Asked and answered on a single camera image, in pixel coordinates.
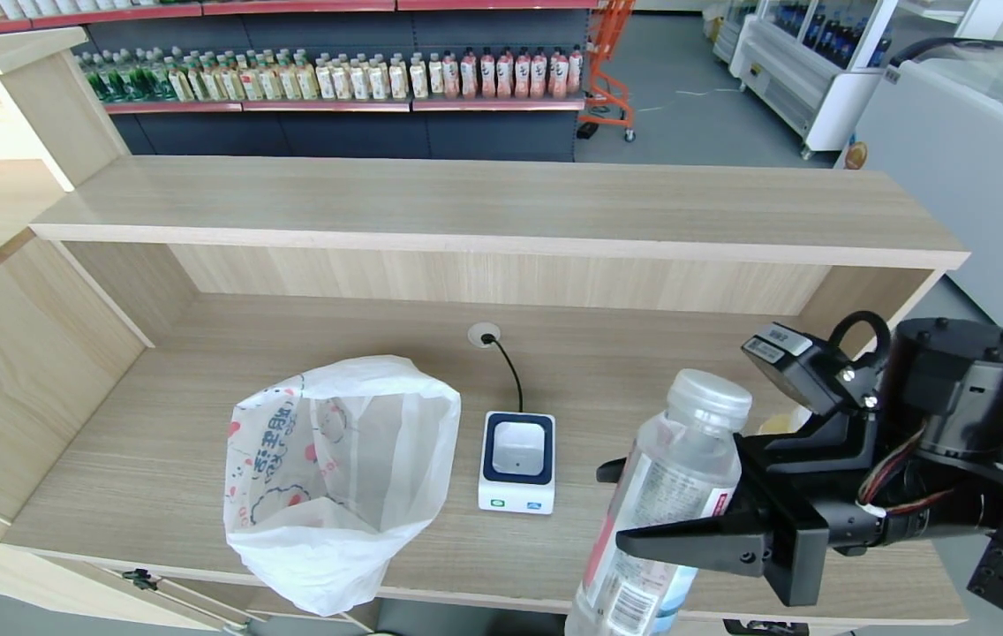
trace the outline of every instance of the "shelving unit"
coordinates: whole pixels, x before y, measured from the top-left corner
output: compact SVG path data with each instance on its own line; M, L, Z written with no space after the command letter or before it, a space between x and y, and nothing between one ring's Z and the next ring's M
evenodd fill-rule
M594 9L597 0L396 0L398 11L488 11L500 9Z
M804 43L811 29L823 36L822 25L835 12L849 26L866 20L842 65ZM786 31L788 19L794 21ZM800 134L800 156L808 158L813 151L844 149L898 51L928 37L992 37L1002 21L1003 0L760 0L740 30L728 69L742 90L751 88ZM881 43L886 51L873 65Z
M248 3L203 3L204 16L343 11L395 11L395 0L252 0Z

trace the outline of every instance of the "green bottle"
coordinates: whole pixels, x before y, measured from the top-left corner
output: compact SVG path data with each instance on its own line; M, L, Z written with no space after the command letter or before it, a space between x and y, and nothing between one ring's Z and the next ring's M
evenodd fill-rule
M176 92L168 81L168 68L155 56L155 51L144 54L145 67L151 77L151 97L158 101L176 101Z
M92 56L89 53L85 53L81 57L74 55L74 60L77 61L77 67L81 69L82 75L85 75L85 81L88 81L89 87L93 89L94 95L97 95L98 100L105 101L105 85L101 84L101 77L97 75L97 70L91 67Z
M105 87L105 101L124 101L125 88L121 85L121 77L117 75L116 69L111 67L101 55L93 56L93 68L97 76L101 77L101 85Z

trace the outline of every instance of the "beverage bottle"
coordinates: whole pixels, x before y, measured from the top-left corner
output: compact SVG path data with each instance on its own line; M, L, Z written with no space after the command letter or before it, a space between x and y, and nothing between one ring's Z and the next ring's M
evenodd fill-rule
M886 52L890 50L890 44L894 40L890 39L890 27L886 27L886 31L882 33L882 39L878 41L878 45L874 47L874 53L870 56L870 62L868 67L878 68L882 65L882 58L886 56Z
M449 51L442 52L442 96L448 100L458 96L458 62Z
M321 90L321 96L325 100L335 100L336 90L333 90L333 69L329 67L328 61L322 57L317 60L317 67L314 69L317 77L317 89Z
M239 53L235 56L235 62L239 65L239 81L243 84L243 93L248 100L262 100L262 85L259 84L259 73L252 67L250 57Z
M529 98L529 73L533 62L529 59L529 48L522 47L518 61L513 65L513 96L519 100Z
M219 77L223 81L224 92L231 101L243 101L247 97L247 89L243 88L243 80L239 77L239 67L236 67L234 51L227 51L219 56Z
M168 81L168 68L157 59L157 53L150 51L144 54L144 61L151 75L151 95L155 100L175 101L176 91Z
M74 55L74 59L77 60L77 67L81 69L82 75L85 75L85 81L93 89L94 95L97 95L98 100L107 101L105 83L102 83L101 76L97 75L97 69L93 68L93 56L82 53L81 56Z
M477 95L477 56L474 50L466 47L466 53L461 57L461 96L472 98Z
M815 48L815 45L819 43L819 32L823 29L823 20L825 19L827 16L825 16L823 4L819 4L815 7L815 15L811 16L811 24L807 25L807 33L803 35L804 47Z
M493 62L493 53L490 48L482 49L482 97L497 96L497 65Z
M494 64L494 75L497 75L497 96L510 98L513 96L513 53L507 48L497 57Z
M840 32L840 11L831 13L831 19L823 25L823 31L819 33L819 44L815 47L815 52L824 57L830 57L832 47L835 46L835 35Z
M550 68L550 60L545 56L545 49L537 49L529 68L529 96L538 100L545 96L546 75Z
M553 55L553 68L550 68L553 76L553 88L550 89L554 100L563 100L569 92L569 57L564 54L561 48Z
M427 72L430 75L431 95L444 95L446 88L442 84L442 62L438 59L438 53L431 53Z
M278 62L275 61L271 64L267 54L259 53L255 56L255 64L259 70L259 85L262 85L262 96L271 101L283 98L283 85L278 80L276 69Z
M717 375L682 369L667 409L639 427L565 636L644 636L674 627L695 568L635 559L616 548L620 530L720 515L741 479L733 433L752 395Z
M172 89L176 93L176 98L180 101L195 101L196 96L192 92L191 85L188 84L188 76L176 65L175 57L169 55L163 59L163 65L168 68L168 81L172 84Z
M579 92L579 80L584 69L584 53L579 51L579 44L573 47L572 55L569 55L569 93L575 95Z
M317 60L320 64L324 64L323 60ZM317 77L317 68L309 65L309 60L306 59L305 53L301 53L299 56L295 57L295 62L293 62L293 79L297 80L297 96L292 97L294 100L319 100L321 96L321 81ZM328 74L328 69L325 69L325 81L328 83L328 95L324 95L327 100L333 98L333 78Z

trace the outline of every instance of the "bottle label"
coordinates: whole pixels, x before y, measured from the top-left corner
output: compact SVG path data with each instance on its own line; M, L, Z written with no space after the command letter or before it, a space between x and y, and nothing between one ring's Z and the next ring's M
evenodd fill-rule
M204 73L203 84L206 85L208 95L213 100L226 100L227 96L223 94L223 90L219 88L219 83L217 83L216 78L211 73Z
M210 100L211 96L208 95L207 90L203 89L203 81L200 81L200 76L198 73L191 73L188 75L188 83L192 84L192 92L196 93L197 100Z
M328 69L317 69L317 87L321 88L321 96L327 100L334 100L336 92L333 92L333 76ZM305 88L301 88L301 93L305 93Z
M281 92L281 87L278 85L278 77L275 77L272 72L264 72L261 77L262 91L268 100L273 101L283 98L283 92Z
M243 90L247 93L248 100L258 101L262 98L262 95L259 93L259 83L256 80L258 80L258 77L255 77L253 73L239 73L239 81L243 84Z
M441 95L442 93L442 67L432 64L431 73L431 95Z
M606 617L612 632L622 636L646 633L659 602L664 601L666 607L674 602L668 596L682 592L671 588L687 569L635 559L619 551L616 533L723 513L732 494L732 488L714 488L665 462L656 462L639 447L631 450L582 583L587 602ZM682 600L676 603L680 607Z

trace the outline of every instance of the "blue bottle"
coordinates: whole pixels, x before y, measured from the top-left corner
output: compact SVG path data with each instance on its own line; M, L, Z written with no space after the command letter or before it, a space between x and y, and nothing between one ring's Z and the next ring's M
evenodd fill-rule
M823 21L827 16L823 13L823 4L815 7L815 15L811 16L811 24L807 25L807 33L803 35L803 45L807 48L815 48L819 44L819 32L823 29Z
M892 37L890 37L890 27L886 27L886 31L882 32L882 39L878 41L877 47L874 47L874 53L870 56L870 62L868 67L878 68L882 65L882 58L886 56L886 52L890 50L890 44L893 43Z
M830 57L838 32L840 32L840 11L831 13L831 19L823 26L823 31L819 33L819 44L815 45L815 52Z

